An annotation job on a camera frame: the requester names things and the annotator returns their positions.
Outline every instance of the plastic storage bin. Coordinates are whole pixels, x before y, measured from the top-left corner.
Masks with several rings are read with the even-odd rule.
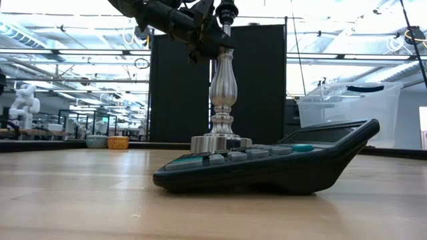
[[[298,101],[301,127],[331,121],[377,119],[380,132],[368,142],[375,147],[394,146],[394,129],[401,83],[330,83]]]

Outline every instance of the yellow cup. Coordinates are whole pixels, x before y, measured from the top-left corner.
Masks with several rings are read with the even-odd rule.
[[[127,149],[129,147],[129,137],[113,136],[108,137],[109,149]]]

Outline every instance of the silver candlestick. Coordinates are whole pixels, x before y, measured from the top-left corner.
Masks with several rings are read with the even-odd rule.
[[[224,25],[224,32],[231,35],[230,25]],[[211,117],[213,124],[210,133],[204,136],[191,138],[191,152],[215,152],[230,147],[249,147],[251,139],[241,138],[233,133],[232,123],[234,118],[230,116],[232,106],[238,98],[238,86],[233,72],[233,49],[220,47],[218,68],[211,83],[210,99],[215,106],[215,115]]]

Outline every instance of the wooden table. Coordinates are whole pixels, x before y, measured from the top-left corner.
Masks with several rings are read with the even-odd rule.
[[[0,239],[427,239],[427,161],[357,156],[310,196],[172,195],[151,174],[185,151],[0,155]]]
[[[66,131],[43,131],[37,129],[20,129],[19,130],[19,140],[34,140],[34,136],[50,136],[51,140],[56,137],[65,137],[69,134]],[[15,135],[15,131],[13,129],[0,129],[0,136],[10,136]]]

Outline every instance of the black curtain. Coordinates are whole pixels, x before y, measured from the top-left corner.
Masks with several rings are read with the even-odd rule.
[[[286,100],[284,26],[234,27],[234,75],[238,100],[233,131],[254,143],[276,143],[284,135]]]
[[[209,65],[189,61],[187,47],[155,36],[149,81],[149,141],[189,143],[209,131]]]

